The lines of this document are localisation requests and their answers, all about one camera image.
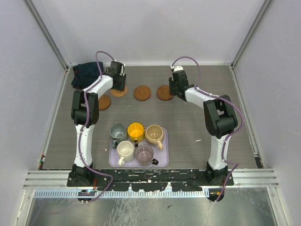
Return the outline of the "brown wooden coaster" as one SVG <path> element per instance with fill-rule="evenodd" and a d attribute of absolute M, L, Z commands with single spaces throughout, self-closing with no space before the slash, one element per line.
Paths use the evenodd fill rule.
<path fill-rule="evenodd" d="M 173 98 L 173 96 L 170 94 L 170 88 L 168 85 L 162 85 L 158 87 L 156 94 L 159 99 L 164 101 L 168 101 Z"/>
<path fill-rule="evenodd" d="M 111 98 L 103 94 L 98 100 L 98 108 L 100 111 L 107 109 L 111 104 Z"/>
<path fill-rule="evenodd" d="M 148 100 L 151 97 L 151 89 L 148 86 L 138 86 L 134 89 L 134 97 L 139 101 Z"/>

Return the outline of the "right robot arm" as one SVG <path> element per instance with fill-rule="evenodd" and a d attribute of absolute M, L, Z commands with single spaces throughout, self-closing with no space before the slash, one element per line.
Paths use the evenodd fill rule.
<path fill-rule="evenodd" d="M 211 152 L 206 163 L 205 177 L 209 184 L 218 185 L 228 174 L 227 153 L 231 134 L 238 120 L 227 95 L 216 96 L 190 85 L 181 66 L 171 68 L 170 95 L 195 104 L 204 110 L 205 126 L 211 135 Z"/>

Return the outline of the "woven rattan coaster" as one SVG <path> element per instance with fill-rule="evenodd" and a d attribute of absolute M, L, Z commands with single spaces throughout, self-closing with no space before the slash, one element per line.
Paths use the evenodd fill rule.
<path fill-rule="evenodd" d="M 127 85 L 126 85 L 124 90 L 111 89 L 110 93 L 114 97 L 123 97 L 127 93 L 127 90 L 128 90 L 128 88 L 127 88 Z"/>

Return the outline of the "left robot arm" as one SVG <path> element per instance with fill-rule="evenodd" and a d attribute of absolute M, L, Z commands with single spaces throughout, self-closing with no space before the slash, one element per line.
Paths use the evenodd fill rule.
<path fill-rule="evenodd" d="M 91 85 L 73 93 L 71 118 L 75 124 L 77 143 L 76 157 L 71 175 L 83 186 L 94 182 L 96 171 L 93 170 L 92 137 L 99 119 L 99 99 L 110 89 L 125 89 L 125 64 L 116 60 Z"/>

